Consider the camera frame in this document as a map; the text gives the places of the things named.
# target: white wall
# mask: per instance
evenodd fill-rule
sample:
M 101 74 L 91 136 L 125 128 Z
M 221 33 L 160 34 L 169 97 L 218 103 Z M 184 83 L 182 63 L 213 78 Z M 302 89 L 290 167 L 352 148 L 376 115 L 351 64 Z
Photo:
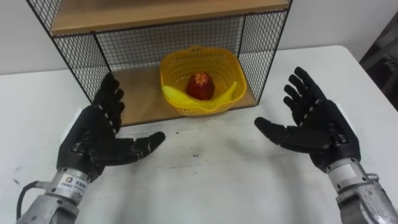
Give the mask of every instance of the white wall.
M 24 0 L 0 0 L 0 74 L 67 68 Z
M 398 0 L 294 0 L 280 48 L 338 44 L 359 60 L 397 11 Z M 1 0 L 0 74 L 64 68 L 27 3 Z
M 398 11 L 398 0 L 293 0 L 280 48 L 343 45 L 357 60 Z

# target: cable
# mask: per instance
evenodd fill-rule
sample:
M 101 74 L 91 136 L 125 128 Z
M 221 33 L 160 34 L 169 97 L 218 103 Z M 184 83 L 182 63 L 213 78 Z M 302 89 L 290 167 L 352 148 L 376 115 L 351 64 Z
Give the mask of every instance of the cable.
M 34 182 L 32 182 L 32 183 L 26 185 L 26 186 L 22 189 L 21 194 L 19 194 L 18 203 L 17 203 L 17 221 L 18 221 L 18 219 L 20 219 L 20 217 L 21 217 L 22 200 L 23 200 L 24 197 L 25 197 L 25 193 L 26 193 L 28 190 L 30 190 L 30 189 L 32 189 L 32 188 L 35 188 L 35 186 L 36 186 L 36 184 L 37 184 L 38 182 L 39 182 L 39 181 L 36 180 L 36 181 L 34 181 Z

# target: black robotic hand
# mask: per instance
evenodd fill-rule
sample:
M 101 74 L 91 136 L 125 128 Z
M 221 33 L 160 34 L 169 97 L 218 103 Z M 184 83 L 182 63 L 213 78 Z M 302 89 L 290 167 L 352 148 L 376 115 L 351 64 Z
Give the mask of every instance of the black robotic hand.
M 116 139 L 121 127 L 123 91 L 111 73 L 107 74 L 93 104 L 79 115 L 61 143 L 57 169 L 73 168 L 89 175 L 90 182 L 100 176 L 105 166 L 138 161 L 152 153 L 165 139 L 162 132 L 147 138 Z
M 284 127 L 264 118 L 254 124 L 273 143 L 295 152 L 310 154 L 323 172 L 333 162 L 345 158 L 361 160 L 359 141 L 338 107 L 328 100 L 310 75 L 300 67 L 289 77 L 296 87 L 286 85 L 290 96 L 284 103 L 292 110 L 297 126 Z

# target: white label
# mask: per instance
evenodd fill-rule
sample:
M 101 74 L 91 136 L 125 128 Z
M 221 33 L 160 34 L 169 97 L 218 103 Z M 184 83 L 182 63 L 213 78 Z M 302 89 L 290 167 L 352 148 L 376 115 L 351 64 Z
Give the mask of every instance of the white label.
M 356 177 L 355 171 L 350 165 L 337 167 L 329 173 L 329 179 L 332 184 L 338 184 L 346 179 Z
M 87 186 L 88 186 L 87 181 L 69 174 L 64 174 L 57 188 L 68 190 L 76 194 L 80 194 L 81 196 L 84 196 Z

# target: table surface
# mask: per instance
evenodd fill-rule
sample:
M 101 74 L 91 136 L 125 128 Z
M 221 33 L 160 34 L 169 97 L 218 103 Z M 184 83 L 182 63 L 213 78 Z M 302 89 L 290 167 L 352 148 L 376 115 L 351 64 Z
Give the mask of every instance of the table surface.
M 135 164 L 107 167 L 90 185 L 77 223 L 340 223 L 336 193 L 305 154 L 268 141 L 258 116 L 293 124 L 283 87 L 296 66 L 339 102 L 360 140 L 366 171 L 398 205 L 398 114 L 343 47 L 279 51 L 260 105 L 204 118 L 122 128 L 120 137 L 163 131 Z M 14 223 L 25 184 L 51 180 L 60 139 L 88 105 L 69 71 L 0 76 L 0 222 Z M 41 190 L 26 196 L 23 212 Z

